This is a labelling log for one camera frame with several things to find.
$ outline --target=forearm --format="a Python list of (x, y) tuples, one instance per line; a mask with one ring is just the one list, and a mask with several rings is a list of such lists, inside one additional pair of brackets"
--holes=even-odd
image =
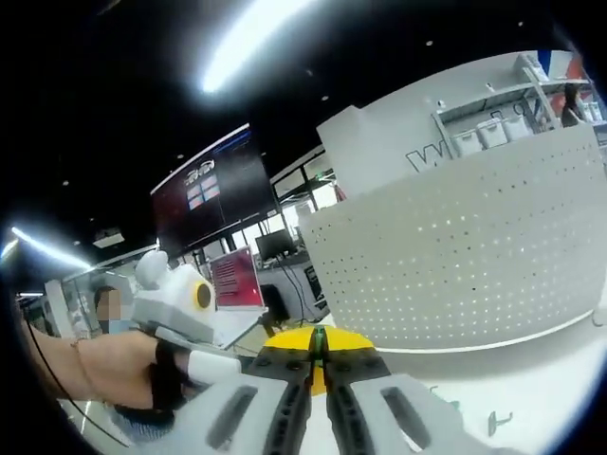
[(29, 352), (49, 392), (56, 398), (67, 398), (66, 394), (68, 394), (74, 400), (92, 399), (95, 393), (84, 375), (78, 353), (71, 346), (75, 339), (49, 337), (34, 327), (28, 326), (25, 321), (22, 321), (21, 325), (28, 342)]

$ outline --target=black ceiling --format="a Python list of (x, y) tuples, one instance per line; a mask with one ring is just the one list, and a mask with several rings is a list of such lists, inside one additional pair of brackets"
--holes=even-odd
[[(274, 174), (318, 145), (316, 126), (350, 104), (490, 55), (562, 47), (524, 2), (318, 0), (230, 90), (209, 96), (200, 77), (249, 0), (122, 0), (96, 15), (102, 3), (30, 5), (13, 16), (21, 26), (6, 54), (7, 226), (91, 263), (153, 242), (150, 189), (178, 155), (246, 121)], [(96, 230), (110, 227), (127, 242), (97, 250)], [(65, 273), (23, 251), (3, 269), (21, 288)]]

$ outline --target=human hand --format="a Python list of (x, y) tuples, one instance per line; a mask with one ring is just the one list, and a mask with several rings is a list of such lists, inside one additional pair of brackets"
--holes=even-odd
[(112, 405), (151, 409), (149, 367), (156, 363), (156, 345), (139, 331), (81, 340), (78, 351), (92, 392)]

